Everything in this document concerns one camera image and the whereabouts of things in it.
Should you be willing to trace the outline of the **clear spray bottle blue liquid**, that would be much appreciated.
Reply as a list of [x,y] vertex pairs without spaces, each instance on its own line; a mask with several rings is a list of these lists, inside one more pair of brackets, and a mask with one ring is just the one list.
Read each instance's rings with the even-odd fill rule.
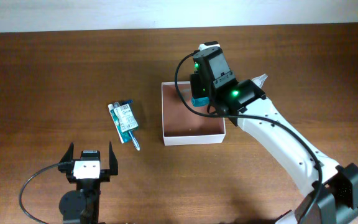
[[256,84],[259,88],[262,88],[263,85],[264,85],[264,82],[266,81],[266,79],[268,78],[269,76],[265,73],[261,76],[258,76],[258,77],[255,77],[253,78],[251,81]]

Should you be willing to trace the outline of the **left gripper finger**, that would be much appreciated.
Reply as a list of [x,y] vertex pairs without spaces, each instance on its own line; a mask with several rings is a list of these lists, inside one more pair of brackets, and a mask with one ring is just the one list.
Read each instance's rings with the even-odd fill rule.
[[118,175],[118,162],[111,142],[109,142],[109,173],[110,175]]
[[74,143],[71,142],[68,147],[68,150],[63,155],[63,157],[60,159],[60,163],[71,162],[73,160],[73,152],[74,152]]

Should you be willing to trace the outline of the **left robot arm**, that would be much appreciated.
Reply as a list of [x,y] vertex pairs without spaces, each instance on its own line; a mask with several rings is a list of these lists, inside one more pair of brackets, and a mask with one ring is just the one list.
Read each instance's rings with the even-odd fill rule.
[[109,167],[101,168],[99,151],[82,151],[80,158],[73,157],[74,144],[60,160],[58,170],[67,181],[76,185],[75,190],[65,193],[59,202],[63,223],[99,224],[101,184],[118,175],[118,162],[109,144]]

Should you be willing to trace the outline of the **blue white toothbrush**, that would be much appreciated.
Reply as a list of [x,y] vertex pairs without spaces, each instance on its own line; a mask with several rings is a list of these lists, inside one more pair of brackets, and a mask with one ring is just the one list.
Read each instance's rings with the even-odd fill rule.
[[[114,102],[113,104],[114,106],[120,106],[121,104],[119,102]],[[132,131],[127,131],[125,133],[129,134],[129,136],[131,137],[131,141],[134,145],[134,147],[136,148],[137,151],[140,151],[140,144],[138,143],[137,139],[135,138],[134,134],[133,134],[133,130]]]

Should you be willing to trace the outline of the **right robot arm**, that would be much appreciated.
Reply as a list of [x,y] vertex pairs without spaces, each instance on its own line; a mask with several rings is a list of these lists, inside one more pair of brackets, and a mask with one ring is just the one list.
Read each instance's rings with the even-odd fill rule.
[[194,98],[207,97],[215,115],[255,138],[304,196],[277,223],[350,223],[358,217],[358,167],[341,166],[302,136],[261,89],[266,75],[237,81],[215,42],[201,44],[192,57]]

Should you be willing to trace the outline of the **green white floss packet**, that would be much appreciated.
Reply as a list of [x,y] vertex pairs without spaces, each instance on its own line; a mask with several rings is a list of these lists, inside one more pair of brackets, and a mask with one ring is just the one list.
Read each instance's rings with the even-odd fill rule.
[[119,120],[119,125],[122,133],[132,131],[133,129],[139,127],[138,122],[136,121],[129,104],[121,106],[115,105],[113,111]]

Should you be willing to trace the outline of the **teal mouthwash bottle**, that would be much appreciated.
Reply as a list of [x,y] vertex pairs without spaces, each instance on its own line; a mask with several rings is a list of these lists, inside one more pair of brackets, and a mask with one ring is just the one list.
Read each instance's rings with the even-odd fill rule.
[[209,98],[208,97],[192,98],[191,103],[194,107],[207,106],[209,104]]

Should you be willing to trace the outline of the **blue disposable razor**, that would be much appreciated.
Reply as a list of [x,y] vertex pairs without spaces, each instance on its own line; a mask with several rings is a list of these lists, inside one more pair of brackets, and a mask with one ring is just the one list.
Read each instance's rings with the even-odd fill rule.
[[126,105],[126,104],[131,104],[133,103],[133,100],[123,100],[123,101],[120,101],[120,104],[121,105]]

